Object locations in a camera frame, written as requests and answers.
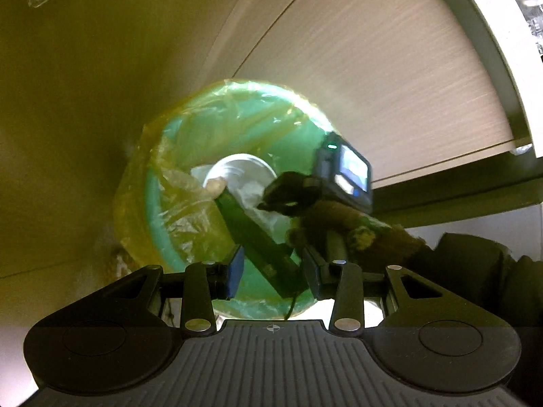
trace dark fabric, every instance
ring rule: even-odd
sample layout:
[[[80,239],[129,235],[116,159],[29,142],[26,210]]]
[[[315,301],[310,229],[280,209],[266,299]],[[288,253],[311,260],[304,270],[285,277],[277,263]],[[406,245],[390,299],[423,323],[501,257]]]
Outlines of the dark fabric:
[[[491,240],[444,234],[406,266],[436,284],[498,315],[519,333],[522,356],[509,389],[532,406],[543,406],[543,262],[522,257]]]

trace black cable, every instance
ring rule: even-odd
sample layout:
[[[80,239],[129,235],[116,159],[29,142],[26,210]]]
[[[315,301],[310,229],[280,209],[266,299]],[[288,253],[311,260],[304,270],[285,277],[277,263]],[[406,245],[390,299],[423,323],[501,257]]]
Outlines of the black cable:
[[[291,317],[292,311],[294,310],[294,306],[296,305],[296,299],[298,298],[299,295],[300,293],[297,293],[296,295],[294,295],[294,297],[292,297],[291,308],[288,310],[287,315],[284,316],[285,321]]]

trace green trash can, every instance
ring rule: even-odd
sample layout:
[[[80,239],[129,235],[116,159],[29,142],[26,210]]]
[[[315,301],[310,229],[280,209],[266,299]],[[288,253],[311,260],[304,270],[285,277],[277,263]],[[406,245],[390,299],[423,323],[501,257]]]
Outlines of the green trash can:
[[[116,235],[138,266],[182,272],[197,261],[222,261],[233,240],[191,169],[249,153],[276,174],[310,174],[314,152],[332,130],[315,105],[287,88],[239,80],[206,87],[144,127],[115,197]],[[299,264],[295,254],[292,260]],[[245,259],[235,299],[213,306],[227,318],[283,319],[292,302]],[[304,291],[293,314],[314,302]]]

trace metal screw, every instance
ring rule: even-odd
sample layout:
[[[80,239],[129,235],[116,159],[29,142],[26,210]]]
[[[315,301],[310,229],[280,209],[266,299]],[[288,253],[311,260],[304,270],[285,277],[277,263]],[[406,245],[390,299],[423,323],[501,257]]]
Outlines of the metal screw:
[[[357,319],[354,318],[340,318],[334,323],[339,330],[344,330],[345,332],[353,332],[359,330],[362,326]]]
[[[204,332],[211,327],[211,323],[207,319],[193,318],[185,323],[185,327],[193,332]]]

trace gloved hand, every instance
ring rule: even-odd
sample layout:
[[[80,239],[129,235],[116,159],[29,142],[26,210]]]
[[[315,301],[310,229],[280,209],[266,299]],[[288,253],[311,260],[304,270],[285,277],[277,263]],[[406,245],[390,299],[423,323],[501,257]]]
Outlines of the gloved hand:
[[[339,202],[319,199],[314,178],[299,173],[280,175],[264,191],[261,209],[297,216],[287,243],[298,255],[307,244],[326,258],[327,233],[343,237],[349,261],[367,272],[383,272],[387,265],[403,264],[425,246],[401,226],[390,226]]]

